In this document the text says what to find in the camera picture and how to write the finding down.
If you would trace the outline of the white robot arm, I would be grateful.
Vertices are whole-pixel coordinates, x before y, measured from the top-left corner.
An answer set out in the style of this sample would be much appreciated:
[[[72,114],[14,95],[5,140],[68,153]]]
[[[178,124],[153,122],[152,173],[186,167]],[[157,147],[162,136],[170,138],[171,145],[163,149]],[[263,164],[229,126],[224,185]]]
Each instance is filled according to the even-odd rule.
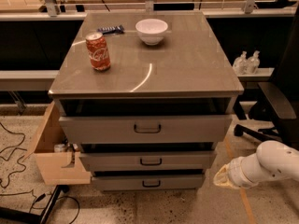
[[[293,179],[299,181],[299,151],[278,141],[265,141],[256,152],[224,164],[215,174],[215,186],[250,189],[261,182]]]

